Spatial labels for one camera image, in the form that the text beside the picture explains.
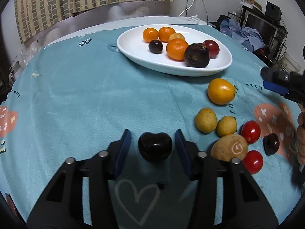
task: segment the red cherry tomato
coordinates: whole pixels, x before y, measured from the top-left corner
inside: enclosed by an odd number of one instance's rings
[[[264,159],[258,151],[249,151],[242,162],[249,173],[254,175],[262,169]]]
[[[215,41],[206,40],[203,44],[209,49],[211,58],[214,58],[219,54],[219,45]]]
[[[260,126],[256,121],[248,121],[242,126],[241,136],[249,145],[254,144],[260,138]]]

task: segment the finger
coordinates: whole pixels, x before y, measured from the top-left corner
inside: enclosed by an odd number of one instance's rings
[[[303,125],[304,124],[304,113],[300,113],[298,116],[298,124]]]
[[[298,162],[301,165],[305,164],[305,157],[303,157],[300,153],[298,153]]]
[[[305,145],[302,144],[302,142],[300,140],[298,140],[296,142],[296,147],[298,148],[299,150],[299,153],[302,155],[302,156],[305,156]]]
[[[298,126],[296,133],[298,134],[299,140],[305,145],[305,128],[303,125]]]

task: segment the orange tomato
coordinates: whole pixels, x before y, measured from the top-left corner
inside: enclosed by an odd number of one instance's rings
[[[235,98],[235,87],[227,80],[216,78],[209,83],[208,96],[210,100],[218,105],[229,103]]]
[[[168,38],[175,32],[171,27],[162,27],[159,30],[159,39],[163,42],[168,42]]]
[[[166,52],[171,59],[183,60],[188,43],[183,39],[173,39],[167,43]]]
[[[149,43],[152,40],[157,40],[159,38],[159,33],[154,28],[146,28],[142,36],[145,42]]]

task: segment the bed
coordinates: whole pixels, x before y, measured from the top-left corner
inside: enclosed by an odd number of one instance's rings
[[[183,24],[220,40],[232,53],[232,65],[210,77],[178,77],[155,72],[128,60],[116,47],[126,30],[147,24]],[[82,41],[91,39],[80,47]],[[281,138],[277,154],[264,153],[262,138],[249,146],[264,157],[254,179],[272,206],[279,222],[301,197],[295,184],[296,156],[289,150],[299,108],[296,103],[265,90],[255,55],[198,18],[144,17],[98,25],[46,45],[31,60],[0,107],[0,137],[6,152],[0,155],[0,190],[10,193],[27,220],[39,195],[68,157],[92,157],[120,138],[124,129],[132,143],[122,175],[109,183],[120,228],[186,228],[196,182],[184,175],[173,148],[163,163],[146,162],[138,152],[139,136],[166,132],[172,139],[181,129],[187,140],[208,151],[218,139],[194,126],[194,117],[212,108],[218,119],[236,117],[238,127],[256,120],[262,135],[270,131]],[[214,78],[224,78],[237,89],[227,106],[213,105],[206,89]],[[156,183],[164,185],[159,190]],[[218,180],[215,223],[222,217],[222,180]],[[135,202],[136,193],[141,192]],[[83,185],[84,220],[90,224],[88,181]]]

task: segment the white plate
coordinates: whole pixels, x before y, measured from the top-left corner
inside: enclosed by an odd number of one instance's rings
[[[215,59],[210,60],[206,68],[187,67],[184,61],[175,61],[167,56],[167,43],[163,43],[163,52],[161,54],[153,54],[149,51],[148,43],[146,43],[142,37],[143,31],[148,27],[157,30],[161,27],[172,27],[175,29],[176,33],[181,33],[185,37],[185,40],[189,45],[193,43],[203,43],[205,40],[214,40],[219,45],[220,52]],[[155,71],[178,76],[209,76],[225,70],[232,63],[230,51],[219,40],[198,30],[176,25],[155,24],[135,27],[122,33],[117,39],[116,44],[118,49],[135,63]]]

